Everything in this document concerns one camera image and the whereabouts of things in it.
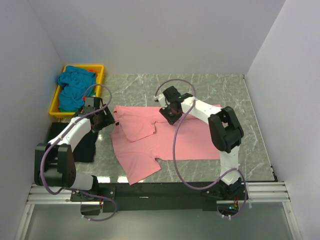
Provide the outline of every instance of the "marble table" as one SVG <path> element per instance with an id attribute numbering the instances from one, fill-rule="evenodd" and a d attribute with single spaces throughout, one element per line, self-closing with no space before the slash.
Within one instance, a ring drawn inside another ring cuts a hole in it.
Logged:
<path id="1" fill-rule="evenodd" d="M 253 106 L 242 75 L 230 74 L 116 74 L 109 75 L 105 84 L 112 91 L 109 109 L 122 106 L 159 106 L 154 102 L 157 87 L 168 79 L 179 78 L 190 81 L 196 89 L 198 99 L 208 104 L 220 104 L 234 109 L 244 131 L 239 151 L 239 169 L 247 181 L 274 181 L 273 169 L 262 139 Z M 162 89 L 174 85 L 181 94 L 191 93 L 189 85 L 183 82 L 170 82 Z M 107 102 L 106 90 L 101 94 Z M 113 126 L 99 132 L 96 141 L 96 155 L 93 163 L 76 163 L 77 171 L 95 175 L 100 182 L 127 183 L 126 173 L 119 164 L 112 145 L 110 133 Z M 161 170 L 141 182 L 180 182 L 173 161 L 157 159 Z M 177 161 L 180 173 L 189 182 L 209 182 L 220 173 L 219 160 L 182 160 Z"/>

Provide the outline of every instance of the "pink t-shirt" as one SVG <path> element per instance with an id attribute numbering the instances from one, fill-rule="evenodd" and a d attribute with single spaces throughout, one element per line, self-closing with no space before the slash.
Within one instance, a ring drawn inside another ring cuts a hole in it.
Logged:
<path id="1" fill-rule="evenodd" d="M 177 124 L 170 125 L 159 107 L 115 106 L 118 125 L 111 133 L 115 155 L 130 185 L 159 171 L 156 158 L 173 160 L 173 140 Z M 220 152 L 212 143 L 209 126 L 188 115 L 176 140 L 176 160 L 217 160 Z"/>

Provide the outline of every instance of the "blue cloth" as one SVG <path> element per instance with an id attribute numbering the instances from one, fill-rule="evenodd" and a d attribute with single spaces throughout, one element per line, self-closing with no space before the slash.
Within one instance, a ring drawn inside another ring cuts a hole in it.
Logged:
<path id="1" fill-rule="evenodd" d="M 83 96 L 88 87 L 96 83 L 96 73 L 85 69 L 67 66 L 58 77 L 58 84 L 63 88 L 59 94 L 59 110 L 64 112 L 76 112 L 85 105 Z M 93 87 L 87 92 L 90 96 Z"/>

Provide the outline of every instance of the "pink shirt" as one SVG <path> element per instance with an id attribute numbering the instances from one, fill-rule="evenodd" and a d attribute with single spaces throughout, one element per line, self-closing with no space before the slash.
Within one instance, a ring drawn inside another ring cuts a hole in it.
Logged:
<path id="1" fill-rule="evenodd" d="M 172 148 L 177 124 L 170 125 L 159 107 L 115 106 L 111 139 L 115 155 L 130 185 L 159 171 L 156 158 L 173 160 Z M 176 140 L 176 160 L 217 160 L 220 152 L 212 143 L 209 126 L 188 115 Z"/>

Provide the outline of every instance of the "yellow bin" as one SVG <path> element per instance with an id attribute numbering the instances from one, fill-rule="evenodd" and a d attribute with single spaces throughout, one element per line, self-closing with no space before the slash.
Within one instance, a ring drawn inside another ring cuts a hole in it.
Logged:
<path id="1" fill-rule="evenodd" d="M 75 66 L 81 69 L 85 69 L 85 70 L 93 70 L 96 73 L 96 80 L 95 83 L 96 84 L 102 84 L 103 80 L 104 80 L 104 70 L 105 67 L 103 65 L 85 65 L 85 64 L 69 64 L 67 66 Z M 95 86 L 93 91 L 95 92 L 95 95 L 97 97 L 100 96 L 101 93 L 101 88 L 102 86 Z M 56 90 L 55 90 L 55 94 L 50 106 L 50 110 L 49 110 L 49 114 L 51 116 L 55 116 L 59 119 L 62 118 L 71 118 L 75 113 L 74 112 L 60 112 L 58 110 L 59 107 L 59 93 L 62 91 L 62 87 L 61 86 L 57 86 Z"/>

